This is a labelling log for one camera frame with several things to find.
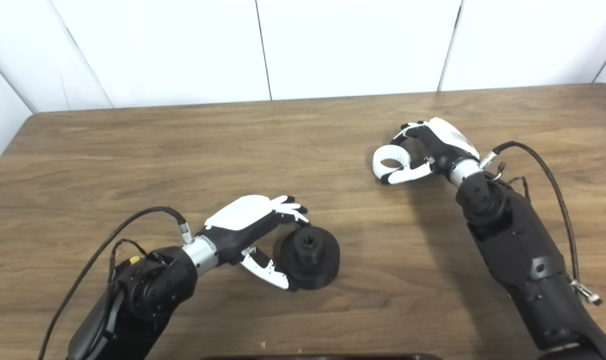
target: white robotic hand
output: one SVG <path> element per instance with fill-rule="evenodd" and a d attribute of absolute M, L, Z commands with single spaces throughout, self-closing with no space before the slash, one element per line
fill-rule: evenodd
<path fill-rule="evenodd" d="M 298 223 L 302 221 L 309 224 L 309 220 L 302 215 L 307 213 L 307 209 L 302 207 L 300 203 L 293 202 L 294 198 L 287 195 L 269 200 L 267 196 L 261 194 L 249 194 L 218 210 L 216 214 L 205 221 L 205 227 L 216 226 L 240 231 L 270 214 L 280 217 L 278 223 L 291 223 L 292 221 Z"/>
<path fill-rule="evenodd" d="M 265 281 L 295 291 L 296 282 L 252 244 L 278 224 L 310 225 L 303 215 L 306 213 L 305 207 L 294 203 L 293 196 L 272 200 L 259 194 L 242 196 L 207 219 L 195 241 L 183 249 L 195 262 L 199 276 L 214 266 L 240 263 Z"/>
<path fill-rule="evenodd" d="M 420 141 L 429 156 L 412 161 L 410 154 L 400 146 L 407 139 Z M 458 178 L 451 171 L 461 160 L 469 160 L 464 163 L 465 174 L 478 168 L 478 152 L 459 130 L 441 118 L 432 118 L 429 121 L 409 122 L 401 126 L 399 132 L 389 145 L 381 146 L 374 153 L 372 167 L 374 174 L 384 185 L 397 184 L 416 180 L 432 173 L 444 174 L 451 182 L 455 183 Z M 390 168 L 384 166 L 384 160 L 396 160 L 400 167 Z"/>

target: black fingertip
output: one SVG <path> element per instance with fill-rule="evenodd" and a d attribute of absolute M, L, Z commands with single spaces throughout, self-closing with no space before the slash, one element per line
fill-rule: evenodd
<path fill-rule="evenodd" d="M 393 138 L 392 141 L 389 142 L 389 144 L 390 145 L 397 145 L 397 146 L 399 146 L 399 145 L 401 145 L 401 143 L 403 141 L 406 141 L 406 140 L 407 140 L 407 137 L 404 137 L 403 135 L 401 135 L 399 137 Z"/>
<path fill-rule="evenodd" d="M 293 292 L 293 293 L 298 291 L 299 286 L 298 286 L 298 283 L 296 282 L 296 280 L 293 280 L 293 278 L 291 278 L 291 276 L 288 276 L 287 281 L 289 283 L 288 284 L 289 287 L 287 288 L 287 291 Z"/>
<path fill-rule="evenodd" d="M 389 176 L 392 175 L 391 173 L 386 173 L 385 175 L 381 176 L 381 184 L 383 185 L 390 185 L 389 184 Z"/>
<path fill-rule="evenodd" d="M 256 264 L 258 264 L 263 269 L 269 265 L 269 261 L 271 260 L 269 256 L 267 256 L 266 253 L 261 251 L 261 249 L 259 248 L 256 248 L 254 253 L 251 253 L 250 256 L 252 257 L 252 259 L 254 259 Z"/>

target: silver connector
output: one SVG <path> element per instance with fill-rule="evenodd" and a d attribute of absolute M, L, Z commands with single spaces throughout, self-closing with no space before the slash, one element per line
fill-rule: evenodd
<path fill-rule="evenodd" d="M 182 247 L 196 267 L 198 277 L 218 265 L 218 250 L 205 235 L 198 235 L 189 244 Z"/>
<path fill-rule="evenodd" d="M 181 235 L 185 244 L 191 244 L 194 242 L 194 237 L 191 234 L 191 230 L 189 229 L 189 225 L 187 223 L 181 224 Z"/>
<path fill-rule="evenodd" d="M 466 178 L 476 173 L 480 173 L 481 171 L 482 170 L 479 167 L 476 159 L 465 159 L 463 161 L 459 161 L 449 173 L 449 182 L 454 184 L 454 186 L 456 186 L 458 189 Z"/>
<path fill-rule="evenodd" d="M 578 281 L 572 280 L 570 286 L 573 287 L 581 296 L 592 305 L 600 306 L 603 300 L 598 296 L 597 293 L 589 291 L 584 285 L 581 285 Z"/>
<path fill-rule="evenodd" d="M 498 155 L 493 152 L 490 151 L 490 153 L 488 153 L 488 155 L 486 155 L 486 157 L 484 157 L 481 160 L 481 164 L 479 165 L 481 167 L 481 169 L 485 170 L 488 166 L 490 166 L 490 164 L 492 163 L 492 161 L 497 157 Z"/>

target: wood grain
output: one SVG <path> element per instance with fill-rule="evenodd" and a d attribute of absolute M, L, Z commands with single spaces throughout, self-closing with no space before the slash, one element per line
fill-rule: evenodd
<path fill-rule="evenodd" d="M 37 114 L 0 161 L 0 360 L 37 356 L 72 281 L 130 214 L 168 205 L 199 228 L 245 194 L 291 194 L 308 207 L 312 222 L 341 244 L 337 280 L 290 293 L 242 268 L 215 269 L 177 310 L 150 359 L 299 350 L 536 358 L 466 231 L 454 187 L 439 177 L 381 186 L 371 173 L 372 153 L 401 123 L 434 116 L 481 153 L 517 140 L 545 158 L 572 215 L 584 283 L 605 299 L 589 312 L 606 332 L 606 85 L 585 84 Z M 507 176 L 527 176 L 534 207 L 567 254 L 537 164 L 519 150 L 502 159 Z M 280 227 L 258 244 L 270 251 L 290 230 Z M 123 235 L 148 249 L 181 241 L 160 214 Z M 106 268 L 102 258 L 81 285 L 49 359 L 65 357 Z"/>

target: cable connector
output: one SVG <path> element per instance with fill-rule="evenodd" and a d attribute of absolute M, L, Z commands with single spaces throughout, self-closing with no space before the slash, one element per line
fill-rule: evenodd
<path fill-rule="evenodd" d="M 479 164 L 480 168 L 482 170 L 485 170 L 486 167 L 490 166 L 490 164 L 492 163 L 492 161 L 498 156 L 497 153 L 490 151 L 490 153 L 488 153 L 488 155 L 486 155 L 486 157 L 484 157 L 481 160 L 481 163 Z"/>
<path fill-rule="evenodd" d="M 189 229 L 189 225 L 187 223 L 182 223 L 181 225 L 181 235 L 183 237 L 183 241 L 185 244 L 191 244 L 194 242 L 194 237 L 191 234 L 191 230 Z"/>
<path fill-rule="evenodd" d="M 581 296 L 592 305 L 600 306 L 603 300 L 598 296 L 597 293 L 589 291 L 584 285 L 581 285 L 578 281 L 572 280 L 570 286 L 573 287 Z"/>
<path fill-rule="evenodd" d="M 492 182 L 495 182 L 496 180 L 501 178 L 502 172 L 505 171 L 506 166 L 507 166 L 507 164 L 505 164 L 504 162 L 501 161 L 501 163 L 499 164 L 496 176 L 494 176 L 494 178 L 492 178 Z"/>

